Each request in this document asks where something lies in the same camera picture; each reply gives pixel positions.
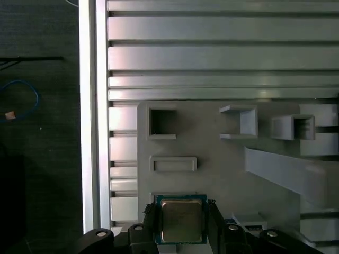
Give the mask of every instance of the screw head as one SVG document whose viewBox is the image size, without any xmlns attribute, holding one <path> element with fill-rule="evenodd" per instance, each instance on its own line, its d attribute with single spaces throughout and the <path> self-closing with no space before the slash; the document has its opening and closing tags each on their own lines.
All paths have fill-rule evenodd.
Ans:
<svg viewBox="0 0 339 254">
<path fill-rule="evenodd" d="M 278 236 L 278 234 L 275 233 L 274 231 L 269 231 L 269 232 L 267 232 L 267 235 L 268 235 L 269 237 L 277 237 L 277 236 Z"/>
<path fill-rule="evenodd" d="M 98 237 L 104 237 L 106 235 L 106 232 L 99 232 L 96 234 Z"/>
<path fill-rule="evenodd" d="M 231 225 L 228 228 L 232 231 L 238 230 L 238 226 L 235 226 L 235 225 Z"/>
</svg>

